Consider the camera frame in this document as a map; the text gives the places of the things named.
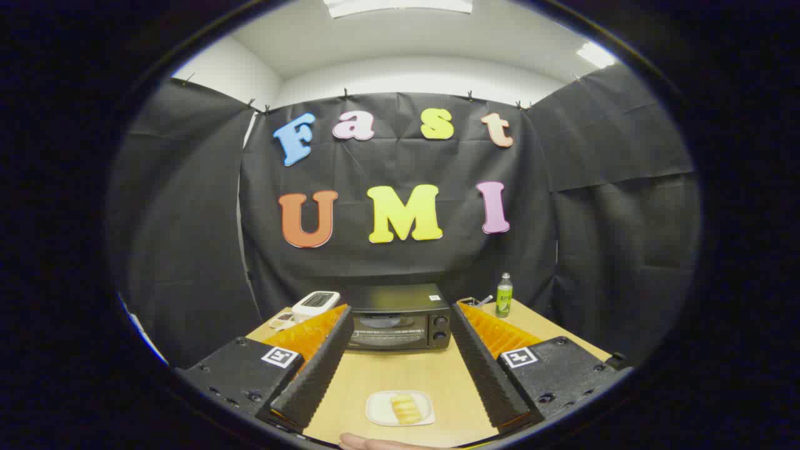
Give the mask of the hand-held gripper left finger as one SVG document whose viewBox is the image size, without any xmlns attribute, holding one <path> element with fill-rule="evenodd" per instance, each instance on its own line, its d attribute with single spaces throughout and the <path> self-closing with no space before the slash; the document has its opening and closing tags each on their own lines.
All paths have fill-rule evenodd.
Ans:
<svg viewBox="0 0 800 450">
<path fill-rule="evenodd" d="M 178 376 L 232 413 L 303 432 L 318 410 L 354 330 L 340 305 L 265 340 L 237 337 Z"/>
</svg>

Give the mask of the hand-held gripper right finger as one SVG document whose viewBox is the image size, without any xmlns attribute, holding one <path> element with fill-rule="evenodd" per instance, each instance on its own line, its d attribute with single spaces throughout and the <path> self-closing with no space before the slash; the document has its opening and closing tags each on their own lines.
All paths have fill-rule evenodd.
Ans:
<svg viewBox="0 0 800 450">
<path fill-rule="evenodd" d="M 540 340 L 461 302 L 452 305 L 451 329 L 489 422 L 501 434 L 552 421 L 631 373 L 567 336 Z"/>
</svg>

